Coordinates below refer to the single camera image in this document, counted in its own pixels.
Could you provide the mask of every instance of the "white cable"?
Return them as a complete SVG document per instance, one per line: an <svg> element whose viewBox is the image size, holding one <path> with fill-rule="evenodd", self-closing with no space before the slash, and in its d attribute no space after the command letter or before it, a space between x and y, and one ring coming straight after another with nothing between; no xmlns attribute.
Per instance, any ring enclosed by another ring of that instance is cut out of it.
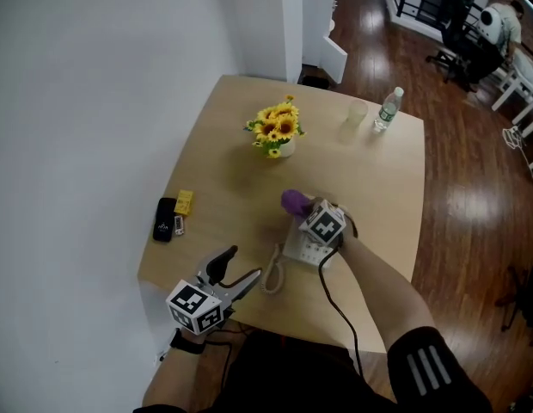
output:
<svg viewBox="0 0 533 413"><path fill-rule="evenodd" d="M503 137L505 143L507 146L513 150L519 149L521 151L521 154L523 155L524 160L526 161L526 166L530 170L530 175L533 179L533 171L530 167L530 164L528 162L528 159L526 158L526 155L524 154L523 150L523 137L521 135L521 132L518 130L517 126L513 126L511 128L504 128L501 132L501 136Z"/></svg>
<svg viewBox="0 0 533 413"><path fill-rule="evenodd" d="M280 247L281 245L278 243L274 245L273 256L271 257L270 262L268 263L268 266L266 267L266 271L260 275L260 289L266 295L274 295L275 293L278 293L279 290L284 285L285 275L284 275L284 266L280 258L282 256ZM267 287L267 282L275 268L278 270L278 282L276 283L276 286L274 288L269 289Z"/></svg>

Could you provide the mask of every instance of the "white shirt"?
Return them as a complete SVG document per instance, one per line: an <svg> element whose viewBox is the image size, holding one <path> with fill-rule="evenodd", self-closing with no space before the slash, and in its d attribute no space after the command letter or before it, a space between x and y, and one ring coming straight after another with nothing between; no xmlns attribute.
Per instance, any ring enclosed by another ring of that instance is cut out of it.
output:
<svg viewBox="0 0 533 413"><path fill-rule="evenodd" d="M501 21L504 23L504 34L497 46L499 53L505 57L507 55L507 45L509 41L514 41L518 44L521 43L521 23L512 6L509 6L508 4L492 3L490 7L499 12Z"/></svg>

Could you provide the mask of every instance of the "purple object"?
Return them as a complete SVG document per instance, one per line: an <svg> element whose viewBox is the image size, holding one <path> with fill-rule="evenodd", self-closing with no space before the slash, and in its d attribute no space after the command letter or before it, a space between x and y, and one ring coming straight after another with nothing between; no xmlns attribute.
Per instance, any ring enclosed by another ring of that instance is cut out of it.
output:
<svg viewBox="0 0 533 413"><path fill-rule="evenodd" d="M306 219L310 214L311 200L296 189L286 189L282 193L282 207L295 217Z"/></svg>

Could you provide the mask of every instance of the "wrist strap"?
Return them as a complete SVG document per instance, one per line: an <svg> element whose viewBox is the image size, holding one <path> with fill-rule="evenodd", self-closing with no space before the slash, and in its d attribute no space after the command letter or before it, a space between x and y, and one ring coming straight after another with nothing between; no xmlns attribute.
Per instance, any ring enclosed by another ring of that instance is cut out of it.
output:
<svg viewBox="0 0 533 413"><path fill-rule="evenodd" d="M179 350L184 350L189 354L201 354L205 350L205 343L196 344L195 342L188 341L182 337L182 332L180 329L177 329L173 340L169 344L172 348L178 348Z"/></svg>

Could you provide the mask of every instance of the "black shirt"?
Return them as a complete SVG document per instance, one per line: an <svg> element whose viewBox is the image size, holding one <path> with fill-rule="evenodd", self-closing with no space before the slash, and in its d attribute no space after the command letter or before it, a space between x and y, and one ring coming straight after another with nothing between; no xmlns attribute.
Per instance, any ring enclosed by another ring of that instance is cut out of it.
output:
<svg viewBox="0 0 533 413"><path fill-rule="evenodd" d="M256 332L244 343L222 393L207 411L492 411L436 329L408 332L387 355L398 404L366 384L346 350ZM182 411L155 405L135 413Z"/></svg>

